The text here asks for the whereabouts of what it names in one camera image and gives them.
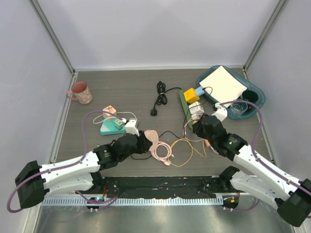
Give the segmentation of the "clear glass cup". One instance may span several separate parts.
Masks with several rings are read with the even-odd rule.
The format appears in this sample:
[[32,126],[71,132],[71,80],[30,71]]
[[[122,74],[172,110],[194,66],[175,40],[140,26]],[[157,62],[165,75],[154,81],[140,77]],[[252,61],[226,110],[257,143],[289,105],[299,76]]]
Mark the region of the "clear glass cup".
[[248,109],[248,104],[244,102],[234,102],[230,106],[231,111],[236,115],[244,114]]

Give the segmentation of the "pink round socket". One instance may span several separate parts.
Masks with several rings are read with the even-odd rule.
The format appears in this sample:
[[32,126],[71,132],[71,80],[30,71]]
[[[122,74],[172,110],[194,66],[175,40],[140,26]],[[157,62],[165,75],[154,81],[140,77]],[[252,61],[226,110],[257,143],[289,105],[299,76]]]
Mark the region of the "pink round socket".
[[155,151],[159,143],[158,133],[155,130],[146,130],[144,134],[146,138],[152,142],[149,151]]

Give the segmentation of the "pink floral mug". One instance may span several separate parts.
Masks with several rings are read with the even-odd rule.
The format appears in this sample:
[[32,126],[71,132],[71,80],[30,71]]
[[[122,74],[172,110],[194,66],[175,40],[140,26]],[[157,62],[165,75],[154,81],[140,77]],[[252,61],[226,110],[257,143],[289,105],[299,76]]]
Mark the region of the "pink floral mug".
[[89,104],[93,100],[93,95],[86,82],[75,82],[71,90],[66,92],[66,97],[70,100],[78,101],[80,104]]

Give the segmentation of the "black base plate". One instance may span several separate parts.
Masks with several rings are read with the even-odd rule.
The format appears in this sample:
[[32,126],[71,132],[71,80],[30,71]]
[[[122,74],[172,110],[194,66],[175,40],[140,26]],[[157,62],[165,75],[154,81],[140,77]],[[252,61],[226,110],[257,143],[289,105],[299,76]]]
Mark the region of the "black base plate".
[[120,199],[202,199],[217,193],[236,193],[224,180],[212,176],[105,177],[96,178],[82,194],[106,194]]

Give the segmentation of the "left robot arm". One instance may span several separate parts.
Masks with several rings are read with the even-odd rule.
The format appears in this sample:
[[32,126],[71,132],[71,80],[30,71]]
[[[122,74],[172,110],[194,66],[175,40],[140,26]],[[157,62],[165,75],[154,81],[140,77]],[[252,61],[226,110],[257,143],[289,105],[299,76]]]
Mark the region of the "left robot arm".
[[138,135],[127,133],[70,160],[45,165],[31,161],[15,178],[20,207],[27,209],[45,198],[69,192],[100,193],[105,185],[102,170],[115,167],[132,154],[146,153],[152,145],[139,131]]

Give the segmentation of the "white cube adapter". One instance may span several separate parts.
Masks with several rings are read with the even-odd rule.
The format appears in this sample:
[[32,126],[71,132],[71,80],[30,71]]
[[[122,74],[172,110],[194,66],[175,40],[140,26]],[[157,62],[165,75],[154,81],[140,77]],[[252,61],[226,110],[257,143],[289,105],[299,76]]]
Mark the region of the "white cube adapter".
[[198,101],[189,105],[189,111],[193,120],[198,120],[204,113],[203,106]]

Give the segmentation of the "light blue charger plug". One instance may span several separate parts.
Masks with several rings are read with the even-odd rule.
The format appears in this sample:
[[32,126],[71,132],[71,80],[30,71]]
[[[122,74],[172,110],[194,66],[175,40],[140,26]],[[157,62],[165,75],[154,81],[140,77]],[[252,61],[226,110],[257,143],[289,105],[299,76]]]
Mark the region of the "light blue charger plug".
[[202,87],[198,87],[198,88],[195,89],[195,94],[198,97],[203,95],[204,93],[205,93],[205,90]]

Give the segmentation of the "pink charger plug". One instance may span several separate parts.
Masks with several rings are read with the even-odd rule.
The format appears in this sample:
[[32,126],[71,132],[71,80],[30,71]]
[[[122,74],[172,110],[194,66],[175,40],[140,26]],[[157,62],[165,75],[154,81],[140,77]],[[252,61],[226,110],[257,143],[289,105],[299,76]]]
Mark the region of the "pink charger plug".
[[210,145],[210,143],[209,143],[207,140],[204,140],[204,142],[205,142],[205,145],[206,145],[207,147],[211,148],[211,145]]

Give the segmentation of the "green power strip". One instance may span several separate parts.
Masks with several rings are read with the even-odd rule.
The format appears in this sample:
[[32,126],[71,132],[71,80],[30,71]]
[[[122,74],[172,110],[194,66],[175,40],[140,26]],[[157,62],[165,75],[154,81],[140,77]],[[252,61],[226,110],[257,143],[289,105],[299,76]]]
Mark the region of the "green power strip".
[[190,114],[190,111],[189,111],[189,105],[186,101],[185,101],[185,98],[184,98],[184,92],[186,90],[184,89],[181,89],[178,94],[179,94],[179,98],[180,98],[180,102],[181,102],[181,105],[182,105],[182,109],[184,111],[184,114],[185,114],[185,118],[184,118],[184,123],[186,123],[186,120],[190,120],[191,118],[191,114]]

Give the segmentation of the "dark green cup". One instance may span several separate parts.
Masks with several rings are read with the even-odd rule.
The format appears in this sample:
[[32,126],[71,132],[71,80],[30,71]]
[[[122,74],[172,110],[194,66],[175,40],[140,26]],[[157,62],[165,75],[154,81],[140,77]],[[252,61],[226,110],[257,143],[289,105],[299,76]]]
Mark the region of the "dark green cup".
[[241,99],[248,102],[256,103],[259,100],[259,96],[256,92],[247,89],[242,92]]

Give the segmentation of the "yellow cube socket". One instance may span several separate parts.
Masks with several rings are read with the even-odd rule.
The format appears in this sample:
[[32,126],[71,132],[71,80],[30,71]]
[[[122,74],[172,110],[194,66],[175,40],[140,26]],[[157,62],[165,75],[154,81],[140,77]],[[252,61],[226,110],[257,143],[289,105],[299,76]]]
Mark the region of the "yellow cube socket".
[[184,98],[188,104],[193,104],[194,102],[200,99],[199,96],[197,96],[194,88],[190,88],[187,91],[185,91]]

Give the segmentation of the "teal triangular socket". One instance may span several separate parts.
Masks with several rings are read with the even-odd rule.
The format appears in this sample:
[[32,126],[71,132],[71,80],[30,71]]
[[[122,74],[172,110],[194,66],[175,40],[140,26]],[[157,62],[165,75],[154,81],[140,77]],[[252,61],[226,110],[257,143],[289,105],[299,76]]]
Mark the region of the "teal triangular socket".
[[113,121],[103,121],[101,127],[100,127],[100,134],[101,135],[115,135],[115,134],[124,134],[126,133],[126,130],[123,128],[121,130],[118,130],[114,126],[114,121],[118,118],[114,119]]

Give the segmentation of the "teal plastic tray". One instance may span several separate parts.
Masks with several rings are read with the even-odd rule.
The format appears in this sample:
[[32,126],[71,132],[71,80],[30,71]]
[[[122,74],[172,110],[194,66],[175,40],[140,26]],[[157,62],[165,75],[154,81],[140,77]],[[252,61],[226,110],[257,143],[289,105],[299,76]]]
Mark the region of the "teal plastic tray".
[[265,95],[260,88],[226,66],[211,67],[198,77],[196,85],[206,88],[203,96],[212,104],[245,100],[261,108],[265,103]]

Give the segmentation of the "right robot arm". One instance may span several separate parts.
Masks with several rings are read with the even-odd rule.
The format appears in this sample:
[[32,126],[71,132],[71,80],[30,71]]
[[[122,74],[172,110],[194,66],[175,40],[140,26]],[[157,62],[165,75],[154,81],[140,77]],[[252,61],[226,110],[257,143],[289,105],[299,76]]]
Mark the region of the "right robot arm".
[[254,177],[230,166],[220,174],[220,188],[249,193],[276,209],[279,216],[294,227],[300,227],[311,214],[311,181],[300,180],[281,170],[246,140],[227,133],[216,116],[203,115],[192,126],[193,133],[206,139],[219,155],[248,169]]

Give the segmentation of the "white paper pad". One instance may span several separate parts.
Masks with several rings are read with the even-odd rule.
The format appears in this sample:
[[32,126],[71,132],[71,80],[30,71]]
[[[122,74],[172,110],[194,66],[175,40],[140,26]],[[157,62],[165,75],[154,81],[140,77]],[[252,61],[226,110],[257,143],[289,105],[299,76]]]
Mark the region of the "white paper pad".
[[247,87],[235,79],[223,66],[216,68],[211,74],[203,76],[199,85],[206,88],[207,94],[216,102],[228,102],[240,97]]

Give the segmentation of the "peach cube socket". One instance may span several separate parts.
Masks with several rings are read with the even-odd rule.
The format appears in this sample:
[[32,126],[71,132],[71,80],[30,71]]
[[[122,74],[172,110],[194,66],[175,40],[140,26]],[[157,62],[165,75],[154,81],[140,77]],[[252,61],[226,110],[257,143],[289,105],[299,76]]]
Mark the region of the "peach cube socket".
[[113,121],[117,116],[117,111],[111,105],[103,108],[104,121]]

